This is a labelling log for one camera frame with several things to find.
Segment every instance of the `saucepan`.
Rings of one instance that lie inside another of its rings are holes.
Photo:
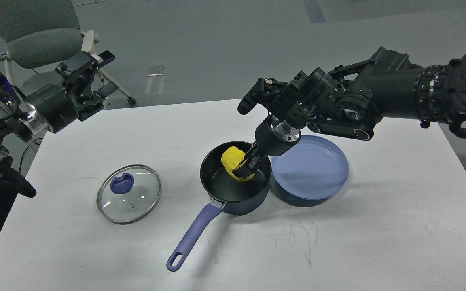
[[[205,157],[200,168],[200,178],[211,201],[198,214],[168,259],[167,269],[172,272],[183,265],[208,223],[221,212],[245,215],[260,206],[267,197],[272,174],[269,159],[260,164],[253,179],[237,182],[226,173],[220,162],[220,157],[229,147],[237,147],[247,152],[251,144],[244,141],[227,142],[212,149]]]

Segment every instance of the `blue plate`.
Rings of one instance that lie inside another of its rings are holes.
[[[314,206],[338,193],[348,180],[348,160],[333,142],[304,135],[271,160],[273,192],[296,206]]]

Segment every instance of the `blue lid knob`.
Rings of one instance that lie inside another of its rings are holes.
[[[134,177],[129,173],[123,173],[121,177],[114,177],[110,186],[113,193],[125,194],[133,188]]]

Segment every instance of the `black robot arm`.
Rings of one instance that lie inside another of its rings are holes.
[[[109,51],[99,55],[81,51],[55,69],[62,77],[60,84],[46,85],[28,96],[11,86],[0,73],[0,104],[12,108],[8,116],[0,118],[0,177],[5,176],[2,183],[6,186],[12,184],[24,196],[35,196],[35,189],[11,168],[13,158],[3,147],[3,138],[14,133],[28,142],[33,134],[42,129],[57,133],[74,120],[84,121],[102,110],[105,98],[118,87],[109,82],[99,90],[92,91],[91,84],[98,69],[114,59]],[[26,111],[20,109],[21,101],[16,92],[27,106]]]
[[[353,80],[345,77],[356,74]],[[330,72],[299,72],[289,83],[259,79],[238,106],[247,114],[260,103],[270,115],[255,131],[255,142],[233,171],[247,177],[267,155],[281,155],[299,141],[299,129],[370,140],[383,117],[446,123],[466,138],[466,54],[448,65],[423,68],[409,55],[379,48],[370,59]]]

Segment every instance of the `yellow object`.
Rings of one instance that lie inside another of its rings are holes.
[[[244,160],[244,151],[239,150],[237,147],[229,147],[223,154],[222,157],[220,157],[220,162],[222,162],[222,165],[224,166],[224,169],[226,169],[226,172],[235,180],[238,182],[246,182],[255,176],[255,174],[250,175],[249,177],[242,178],[242,177],[237,177],[235,174],[233,174],[233,170],[235,170],[238,165]]]

